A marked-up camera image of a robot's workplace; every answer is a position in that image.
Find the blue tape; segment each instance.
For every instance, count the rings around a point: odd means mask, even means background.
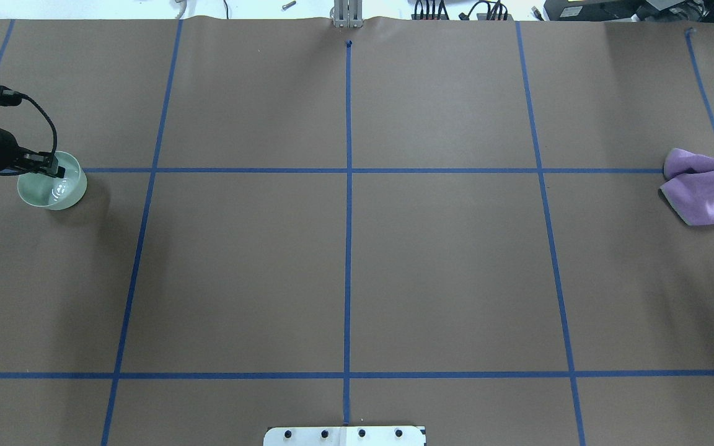
[[[262,380],[342,379],[343,372],[122,372],[118,380]],[[533,372],[350,372],[351,379],[493,379],[493,378],[646,378],[712,377],[714,369],[665,370],[533,370]],[[114,373],[0,372],[0,379],[112,379]]]
[[[703,87],[702,73],[699,71],[699,64],[696,60],[696,53],[694,53],[694,43],[692,43],[691,35],[696,32],[696,28],[688,28],[685,31],[685,42],[688,45],[688,54],[690,54],[690,63],[694,66],[694,74],[696,76],[696,84],[699,87],[699,93],[702,94],[702,101],[705,104],[705,109],[707,111],[707,116],[709,117],[709,124],[712,127],[712,132],[714,133],[714,113],[712,113],[712,107],[709,105],[709,98],[707,97],[707,91]]]
[[[343,423],[351,418],[351,40],[346,41],[346,260],[343,280]]]
[[[531,138],[533,140],[533,152],[536,157],[536,167],[539,169],[539,189],[542,195],[542,207],[544,209],[544,222],[547,225],[547,241],[550,245],[550,260],[553,266],[553,279],[555,279],[555,293],[558,296],[558,311],[561,314],[561,331],[563,333],[563,343],[566,350],[566,364],[569,372],[575,371],[575,358],[572,354],[572,341],[569,334],[569,322],[566,319],[566,304],[563,299],[563,288],[561,287],[561,272],[558,268],[558,252],[555,249],[555,237],[553,237],[552,218],[550,218],[550,203],[547,200],[547,185],[544,183],[544,170],[542,166],[542,156],[539,150],[539,135],[536,131],[536,117],[533,112],[533,99],[531,87],[528,82],[527,64],[525,63],[525,49],[522,42],[522,30],[519,22],[516,26],[516,42],[519,47],[519,64],[522,68],[522,81],[525,88],[525,100],[527,102],[527,118],[531,124]],[[578,430],[578,440],[580,446],[586,446],[586,434],[583,430],[583,412],[580,409],[580,395],[578,393],[578,382],[574,377],[570,378],[572,387],[572,402],[575,407],[575,423]]]
[[[95,173],[348,174],[340,167],[85,167]],[[605,167],[353,167],[352,174],[658,174],[661,168]]]
[[[0,372],[0,379],[112,379],[113,373]]]
[[[583,370],[573,373],[577,378],[635,378],[646,376],[714,376],[712,369],[698,370]]]
[[[11,22],[7,26],[7,32],[5,33],[5,40],[2,41],[2,48],[0,48],[0,65],[2,64],[2,59],[5,56],[5,50],[7,49],[7,44],[9,43],[9,37],[12,35],[12,28],[15,26],[15,19],[11,19]]]
[[[569,378],[566,372],[352,372],[354,379]]]
[[[148,192],[145,195],[145,204],[142,211],[142,223],[139,226],[139,237],[136,240],[136,252],[134,254],[134,265],[131,269],[131,282],[128,285],[128,298],[125,302],[125,311],[123,313],[123,324],[120,330],[120,340],[117,344],[117,357],[114,364],[114,376],[112,378],[112,387],[110,389],[110,398],[107,404],[107,417],[104,419],[104,429],[101,435],[101,444],[108,444],[108,433],[112,426],[112,415],[114,413],[114,401],[117,397],[117,384],[120,379],[120,370],[123,365],[123,352],[125,350],[125,339],[128,334],[128,322],[131,319],[131,305],[134,301],[134,291],[136,289],[136,277],[139,273],[139,262],[142,259],[142,247],[145,241],[145,230],[148,226],[148,217],[151,210],[151,200],[153,198],[153,186],[156,182],[156,167],[159,164],[159,155],[161,154],[161,142],[164,135],[164,122],[167,119],[167,108],[170,105],[170,93],[172,91],[172,79],[175,75],[175,62],[178,59],[178,48],[181,42],[181,31],[183,29],[183,20],[178,20],[178,28],[175,31],[175,44],[172,49],[172,59],[170,60],[170,73],[167,76],[167,87],[164,91],[164,104],[162,104],[161,120],[159,121],[159,132],[156,135],[156,148],[153,152],[153,163],[151,164],[151,176],[148,180]]]
[[[120,373],[120,379],[342,379],[341,372]]]

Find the light green bowl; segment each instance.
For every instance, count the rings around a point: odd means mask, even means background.
[[[70,153],[55,153],[60,166],[65,167],[65,178],[51,178],[40,174],[23,174],[18,177],[18,195],[24,203],[60,211],[82,199],[87,190],[87,175],[79,161]]]

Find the wire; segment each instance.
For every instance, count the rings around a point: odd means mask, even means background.
[[[39,111],[40,114],[43,115],[43,118],[46,119],[46,122],[48,122],[48,126],[51,127],[51,138],[53,139],[53,141],[51,142],[51,156],[54,156],[54,152],[57,151],[57,127],[54,127],[54,123],[51,121],[51,118],[48,117],[48,114],[45,112],[45,110],[43,110],[43,107],[37,105],[37,102],[35,102],[34,99],[29,98],[29,96],[23,93],[19,94],[23,99],[26,99],[27,101],[29,101],[29,103],[35,106],[37,111]]]
[[[175,16],[176,20],[181,20],[181,17],[183,17],[184,12],[187,11],[187,0],[182,0],[181,2],[181,12],[178,12],[178,15]]]
[[[490,15],[490,9],[492,8],[492,3],[487,2],[487,0],[478,0],[475,4],[473,4],[473,8],[470,8],[470,11],[468,11],[467,15],[465,15],[467,18],[465,20],[470,20],[470,15],[473,14],[473,9],[476,8],[476,6],[480,5],[481,3],[486,3],[487,4],[487,17]]]
[[[445,20],[450,20],[448,17],[448,9],[445,8],[445,0],[439,0],[439,8],[437,9],[437,20],[442,18],[442,13],[445,12]]]
[[[539,20],[539,22],[544,22],[544,17],[542,17],[542,13],[539,12],[539,8],[533,6],[531,8],[531,12],[533,12],[533,17],[536,17],[536,20]]]
[[[508,20],[508,8],[502,4],[500,0],[496,2],[478,0],[478,2],[473,4],[473,8],[470,8],[470,12],[467,14],[462,12],[462,14],[459,14],[459,18],[462,20],[470,20],[470,15],[473,14],[473,10],[481,3],[487,4],[487,18],[485,18],[485,20]]]

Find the metal plate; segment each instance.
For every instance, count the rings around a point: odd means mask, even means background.
[[[263,446],[425,446],[426,429],[416,426],[338,426],[272,428],[263,437]]]

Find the purple cloth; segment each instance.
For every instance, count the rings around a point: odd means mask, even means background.
[[[714,158],[673,149],[663,164],[660,186],[679,217],[691,226],[714,225]]]

